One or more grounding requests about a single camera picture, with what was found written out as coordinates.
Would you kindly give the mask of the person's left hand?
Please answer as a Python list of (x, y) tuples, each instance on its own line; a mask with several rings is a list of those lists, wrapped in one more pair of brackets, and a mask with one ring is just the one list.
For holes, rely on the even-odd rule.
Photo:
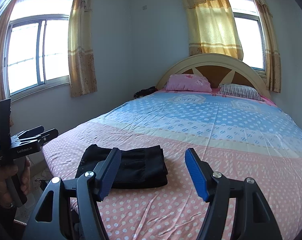
[[(12, 197), (8, 191), (6, 180), (18, 172), (16, 165), (0, 167), (0, 206), (9, 208), (13, 202)], [(30, 161), (25, 159), (25, 166), (21, 176), (21, 186), (23, 194), (27, 195), (30, 191)]]

